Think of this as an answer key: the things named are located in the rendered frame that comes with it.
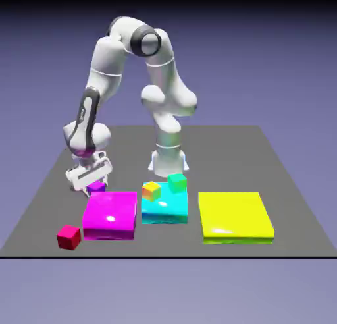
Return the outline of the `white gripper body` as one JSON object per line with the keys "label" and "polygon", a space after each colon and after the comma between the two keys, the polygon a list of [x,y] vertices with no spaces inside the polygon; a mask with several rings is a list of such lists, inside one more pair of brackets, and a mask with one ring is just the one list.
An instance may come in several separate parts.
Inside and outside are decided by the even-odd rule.
{"label": "white gripper body", "polygon": [[78,165],[75,168],[66,171],[65,175],[75,191],[81,191],[89,184],[102,180],[104,176],[108,176],[113,170],[113,166],[108,157],[99,158],[96,162],[85,167]]}

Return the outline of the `small purple cube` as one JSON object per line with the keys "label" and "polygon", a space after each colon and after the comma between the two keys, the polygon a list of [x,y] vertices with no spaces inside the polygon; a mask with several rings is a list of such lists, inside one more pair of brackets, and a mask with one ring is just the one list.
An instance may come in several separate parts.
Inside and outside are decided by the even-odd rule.
{"label": "small purple cube", "polygon": [[106,184],[98,180],[86,186],[86,189],[89,195],[91,195],[93,192],[104,192],[106,189]]}

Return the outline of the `small orange cube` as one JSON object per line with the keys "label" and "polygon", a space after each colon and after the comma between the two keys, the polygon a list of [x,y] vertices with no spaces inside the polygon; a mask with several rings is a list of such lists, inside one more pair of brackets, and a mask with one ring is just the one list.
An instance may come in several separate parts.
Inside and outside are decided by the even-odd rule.
{"label": "small orange cube", "polygon": [[142,186],[142,198],[151,202],[161,197],[161,186],[156,182],[145,182]]}

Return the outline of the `small red cube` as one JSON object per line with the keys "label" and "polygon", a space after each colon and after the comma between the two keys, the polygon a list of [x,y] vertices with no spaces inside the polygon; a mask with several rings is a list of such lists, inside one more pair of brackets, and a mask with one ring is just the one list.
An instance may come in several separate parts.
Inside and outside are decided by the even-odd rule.
{"label": "small red cube", "polygon": [[75,250],[81,242],[80,228],[64,225],[57,234],[57,242],[61,249]]}

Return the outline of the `small green cube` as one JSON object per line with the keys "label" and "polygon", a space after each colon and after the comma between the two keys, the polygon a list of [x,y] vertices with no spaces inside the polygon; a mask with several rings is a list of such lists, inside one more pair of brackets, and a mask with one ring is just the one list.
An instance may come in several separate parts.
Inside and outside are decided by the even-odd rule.
{"label": "small green cube", "polygon": [[187,189],[187,179],[182,173],[174,173],[167,178],[168,186],[173,193],[184,192]]}

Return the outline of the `large magenta box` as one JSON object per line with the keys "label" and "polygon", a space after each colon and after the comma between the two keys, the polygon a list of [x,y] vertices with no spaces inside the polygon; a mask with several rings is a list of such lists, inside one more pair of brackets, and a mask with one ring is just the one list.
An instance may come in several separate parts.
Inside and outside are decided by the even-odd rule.
{"label": "large magenta box", "polygon": [[82,217],[85,240],[133,240],[136,192],[94,192]]}

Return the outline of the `large cyan box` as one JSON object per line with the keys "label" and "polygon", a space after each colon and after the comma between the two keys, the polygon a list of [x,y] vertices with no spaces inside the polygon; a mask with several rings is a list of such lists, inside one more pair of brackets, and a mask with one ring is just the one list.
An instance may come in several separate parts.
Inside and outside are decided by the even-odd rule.
{"label": "large cyan box", "polygon": [[157,182],[161,195],[154,201],[142,198],[143,224],[186,224],[188,191],[172,192],[167,182]]}

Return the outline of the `large yellow box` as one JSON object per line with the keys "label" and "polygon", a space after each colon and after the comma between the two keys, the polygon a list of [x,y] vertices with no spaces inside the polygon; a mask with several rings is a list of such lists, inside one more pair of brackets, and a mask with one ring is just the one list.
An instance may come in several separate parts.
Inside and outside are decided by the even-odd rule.
{"label": "large yellow box", "polygon": [[274,227],[258,192],[200,192],[205,244],[272,244]]}

